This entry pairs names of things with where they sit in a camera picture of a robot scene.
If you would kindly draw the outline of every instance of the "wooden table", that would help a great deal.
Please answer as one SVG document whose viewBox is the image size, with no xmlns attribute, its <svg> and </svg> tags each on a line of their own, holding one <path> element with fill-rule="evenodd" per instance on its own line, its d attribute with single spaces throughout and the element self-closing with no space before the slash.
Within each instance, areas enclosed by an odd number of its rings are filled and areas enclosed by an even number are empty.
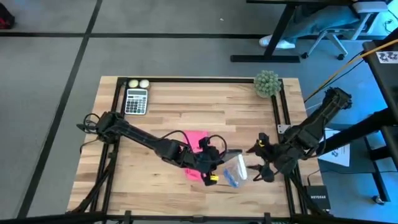
<svg viewBox="0 0 398 224">
<path fill-rule="evenodd" d="M 117 77 L 102 77 L 93 113 L 111 110 Z M 296 78 L 284 78 L 284 89 L 293 124 L 306 117 Z M 259 132 L 277 143 L 274 110 L 270 99 L 256 96 L 251 83 L 152 82 L 145 116 L 125 116 L 132 125 L 153 135 L 162 136 L 174 129 L 208 131 L 223 136 L 230 149 L 246 151 L 256 142 Z M 118 109 L 122 107 L 121 91 Z M 279 114 L 283 120 L 280 96 Z M 85 141 L 96 136 L 88 134 Z M 171 138 L 183 140 L 179 134 Z M 68 209 L 75 208 L 94 185 L 103 143 L 94 142 L 83 148 Z M 254 154 L 244 154 L 246 165 L 262 164 Z M 300 161 L 302 180 L 319 169 L 316 159 Z M 248 170 L 251 180 L 257 171 Z M 320 173 L 311 176 L 312 184 L 322 184 Z M 293 186 L 295 211 L 300 213 L 299 199 Z M 99 194 L 99 208 L 103 201 Z M 162 162 L 153 151 L 121 138 L 114 173 L 108 214 L 123 215 L 203 215 L 217 217 L 289 217 L 284 177 L 275 182 L 249 181 L 240 189 L 230 187 L 223 177 L 217 185 L 205 187 L 187 180 L 182 169 Z"/>
</svg>

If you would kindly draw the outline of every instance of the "calculator display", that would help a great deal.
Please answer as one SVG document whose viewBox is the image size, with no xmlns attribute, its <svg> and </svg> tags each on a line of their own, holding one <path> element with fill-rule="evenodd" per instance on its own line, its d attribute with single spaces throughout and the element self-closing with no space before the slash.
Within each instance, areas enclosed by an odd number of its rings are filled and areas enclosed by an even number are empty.
<svg viewBox="0 0 398 224">
<path fill-rule="evenodd" d="M 147 93 L 145 91 L 139 91 L 139 90 L 128 90 L 129 95 L 146 95 Z"/>
</svg>

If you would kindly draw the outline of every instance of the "white shoe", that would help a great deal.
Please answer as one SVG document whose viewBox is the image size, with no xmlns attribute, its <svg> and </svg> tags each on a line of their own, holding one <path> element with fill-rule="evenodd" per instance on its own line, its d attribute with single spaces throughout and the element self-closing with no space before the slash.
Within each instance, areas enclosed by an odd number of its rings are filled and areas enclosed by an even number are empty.
<svg viewBox="0 0 398 224">
<path fill-rule="evenodd" d="M 271 37 L 272 37 L 272 35 L 268 35 L 268 36 L 261 38 L 259 40 L 260 46 L 267 47 L 269 45 L 269 41 L 271 40 Z M 293 43 L 290 43 L 286 40 L 280 40 L 278 42 L 278 44 L 276 45 L 276 48 L 277 49 L 294 49 L 294 48 L 296 48 L 296 45 Z"/>
</svg>

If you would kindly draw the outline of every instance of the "pink sticky note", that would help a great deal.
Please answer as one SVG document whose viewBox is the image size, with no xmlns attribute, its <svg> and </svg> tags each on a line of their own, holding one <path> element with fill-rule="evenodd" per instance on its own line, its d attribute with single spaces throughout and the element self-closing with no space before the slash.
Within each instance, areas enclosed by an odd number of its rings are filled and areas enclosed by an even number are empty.
<svg viewBox="0 0 398 224">
<path fill-rule="evenodd" d="M 199 140 L 203 139 L 208 135 L 207 131 L 184 131 L 187 134 L 189 143 L 191 144 L 193 152 L 201 152 L 199 148 Z M 189 180 L 202 181 L 200 172 L 193 169 L 184 169 L 185 175 Z"/>
</svg>

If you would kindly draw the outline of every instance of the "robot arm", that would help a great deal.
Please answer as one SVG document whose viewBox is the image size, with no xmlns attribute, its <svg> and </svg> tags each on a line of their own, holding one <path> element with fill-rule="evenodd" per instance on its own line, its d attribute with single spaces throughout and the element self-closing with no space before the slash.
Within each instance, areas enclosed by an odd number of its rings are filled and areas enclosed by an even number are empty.
<svg viewBox="0 0 398 224">
<path fill-rule="evenodd" d="M 99 121 L 92 127 L 98 139 L 108 144 L 114 144 L 118 137 L 127 137 L 143 146 L 152 149 L 163 161 L 180 168 L 189 168 L 199 171 L 205 185 L 216 184 L 212 172 L 217 166 L 242 153 L 234 149 L 220 153 L 216 147 L 210 146 L 210 139 L 203 138 L 199 142 L 202 152 L 193 153 L 191 147 L 175 139 L 155 137 L 123 119 L 122 115 L 115 112 L 104 112 Z"/>
<path fill-rule="evenodd" d="M 260 133 L 256 144 L 248 152 L 255 152 L 257 156 L 260 156 L 264 160 L 264 166 L 257 165 L 249 168 L 258 170 L 259 175 L 266 182 L 274 181 L 276 173 L 290 174 L 299 159 L 311 158 L 315 151 L 318 156 L 323 154 L 323 149 L 318 149 L 318 146 L 325 135 L 325 126 L 339 110 L 350 107 L 351 95 L 340 88 L 328 89 L 322 105 L 301 124 L 287 129 L 280 144 L 270 144 L 268 136 Z M 274 164 L 276 173 L 269 168 L 270 163 Z"/>
</svg>

